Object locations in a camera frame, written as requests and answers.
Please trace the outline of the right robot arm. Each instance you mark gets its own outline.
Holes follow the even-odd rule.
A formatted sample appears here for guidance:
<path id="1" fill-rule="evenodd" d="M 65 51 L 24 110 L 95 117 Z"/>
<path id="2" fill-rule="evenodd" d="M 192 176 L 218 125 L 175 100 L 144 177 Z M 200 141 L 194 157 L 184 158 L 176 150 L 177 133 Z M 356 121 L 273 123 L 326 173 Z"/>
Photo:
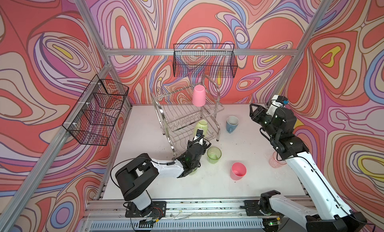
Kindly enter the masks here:
<path id="1" fill-rule="evenodd" d="M 295 172 L 307 190 L 315 208 L 308 209 L 277 191 L 263 194 L 260 209 L 263 213 L 281 213 L 308 232 L 359 232 L 367 219 L 354 212 L 337 194 L 315 163 L 306 144 L 293 134 L 297 121 L 284 103 L 250 105 L 250 118 L 260 125 L 261 134 Z"/>

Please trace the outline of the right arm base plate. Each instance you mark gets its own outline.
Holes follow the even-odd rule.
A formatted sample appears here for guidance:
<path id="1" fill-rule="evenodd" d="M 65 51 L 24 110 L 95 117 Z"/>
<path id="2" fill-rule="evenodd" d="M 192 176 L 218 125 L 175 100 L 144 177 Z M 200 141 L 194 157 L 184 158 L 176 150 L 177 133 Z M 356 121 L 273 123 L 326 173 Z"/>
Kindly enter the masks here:
<path id="1" fill-rule="evenodd" d="M 240 208 L 246 210 L 247 216 L 284 217 L 283 214 L 274 211 L 270 203 L 265 200 L 245 200 L 244 205 L 240 206 Z"/>

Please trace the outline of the green transparent cup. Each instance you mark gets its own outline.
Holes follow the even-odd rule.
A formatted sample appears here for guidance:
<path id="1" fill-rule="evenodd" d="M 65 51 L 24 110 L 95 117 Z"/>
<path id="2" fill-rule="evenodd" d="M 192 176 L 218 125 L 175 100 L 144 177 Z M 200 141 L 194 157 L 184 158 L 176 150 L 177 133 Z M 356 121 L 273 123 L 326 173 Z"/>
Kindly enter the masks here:
<path id="1" fill-rule="evenodd" d="M 210 147 L 207 151 L 208 161 L 211 164 L 215 164 L 222 156 L 222 151 L 218 147 Z"/>
<path id="2" fill-rule="evenodd" d="M 194 175 L 197 171 L 197 168 L 193 169 L 193 171 L 189 174 L 190 176 Z"/>

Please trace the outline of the light green ceramic mug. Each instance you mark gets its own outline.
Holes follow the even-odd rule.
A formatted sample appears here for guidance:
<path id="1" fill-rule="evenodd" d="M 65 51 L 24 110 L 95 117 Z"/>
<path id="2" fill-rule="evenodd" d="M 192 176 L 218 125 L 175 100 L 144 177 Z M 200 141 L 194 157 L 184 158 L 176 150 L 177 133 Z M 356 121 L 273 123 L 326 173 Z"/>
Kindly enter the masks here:
<path id="1" fill-rule="evenodd" d="M 193 138 L 195 137 L 195 133 L 198 129 L 201 129 L 204 131 L 204 138 L 206 138 L 207 131 L 208 131 L 208 122 L 202 119 L 196 123 L 195 128 L 193 130 Z"/>

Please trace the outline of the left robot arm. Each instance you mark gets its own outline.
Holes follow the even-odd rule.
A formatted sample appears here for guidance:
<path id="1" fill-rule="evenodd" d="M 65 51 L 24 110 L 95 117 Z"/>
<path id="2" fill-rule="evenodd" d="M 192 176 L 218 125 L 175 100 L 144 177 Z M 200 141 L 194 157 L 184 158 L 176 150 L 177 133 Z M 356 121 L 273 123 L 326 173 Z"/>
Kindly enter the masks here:
<path id="1" fill-rule="evenodd" d="M 124 200 L 136 206 L 140 212 L 153 209 L 153 201 L 147 192 L 149 185 L 160 177 L 184 178 L 201 166 L 201 157 L 211 147 L 205 136 L 195 137 L 187 143 L 187 150 L 172 161 L 152 159 L 147 153 L 128 159 L 114 175 L 113 183 L 120 189 Z"/>

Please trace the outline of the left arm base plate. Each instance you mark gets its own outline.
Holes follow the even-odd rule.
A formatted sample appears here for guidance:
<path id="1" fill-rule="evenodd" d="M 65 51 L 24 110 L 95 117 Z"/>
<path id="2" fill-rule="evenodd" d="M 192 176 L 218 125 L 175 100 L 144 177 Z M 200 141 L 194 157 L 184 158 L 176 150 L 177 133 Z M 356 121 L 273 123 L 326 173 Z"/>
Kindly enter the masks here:
<path id="1" fill-rule="evenodd" d="M 126 209 L 126 218 L 153 218 L 161 219 L 166 215 L 167 202 L 154 201 L 147 208 L 142 211 L 137 208 L 133 202 L 123 203 Z"/>

